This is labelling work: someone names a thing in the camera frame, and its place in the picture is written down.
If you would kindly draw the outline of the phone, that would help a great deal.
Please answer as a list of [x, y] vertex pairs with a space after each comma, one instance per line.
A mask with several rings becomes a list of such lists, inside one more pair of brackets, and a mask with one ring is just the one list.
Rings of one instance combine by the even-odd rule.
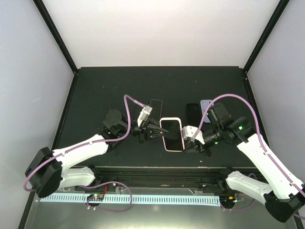
[[184, 139], [182, 137], [182, 123], [178, 117], [163, 117], [160, 119], [160, 127], [163, 131], [163, 144], [168, 152], [182, 152]]
[[198, 127], [201, 121], [200, 107], [196, 103], [186, 105], [186, 123], [190, 126]]

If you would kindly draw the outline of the silver black smartphone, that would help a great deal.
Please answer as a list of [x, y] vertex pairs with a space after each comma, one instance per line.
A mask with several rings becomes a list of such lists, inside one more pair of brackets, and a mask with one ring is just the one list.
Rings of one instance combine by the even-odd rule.
[[154, 120], [159, 121], [162, 116], [163, 101], [159, 99], [152, 99], [150, 101], [150, 107], [152, 108], [151, 117]]

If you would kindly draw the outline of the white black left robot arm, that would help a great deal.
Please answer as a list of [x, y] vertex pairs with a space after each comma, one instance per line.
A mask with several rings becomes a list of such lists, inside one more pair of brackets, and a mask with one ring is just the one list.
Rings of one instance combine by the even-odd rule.
[[60, 188], [87, 186], [98, 190], [102, 178], [93, 167], [74, 168], [75, 165], [95, 156], [114, 150], [123, 141], [124, 135], [133, 135], [142, 143], [168, 134], [160, 124], [151, 118], [151, 108], [144, 108], [138, 119], [131, 121], [118, 110], [111, 110], [103, 121], [103, 129], [91, 138], [62, 149], [40, 149], [25, 171], [26, 191], [35, 192], [45, 198]]

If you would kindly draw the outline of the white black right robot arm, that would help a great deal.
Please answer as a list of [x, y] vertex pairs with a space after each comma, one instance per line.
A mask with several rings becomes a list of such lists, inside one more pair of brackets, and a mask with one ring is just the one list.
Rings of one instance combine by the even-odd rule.
[[262, 203], [279, 222], [287, 222], [305, 204], [304, 182], [279, 160], [246, 117], [233, 119], [222, 103], [211, 106], [207, 116], [212, 124], [210, 131], [189, 125], [182, 129], [185, 150], [209, 154], [209, 149], [220, 142], [235, 145], [267, 182], [228, 167], [217, 179], [217, 188], [221, 192], [240, 191]]

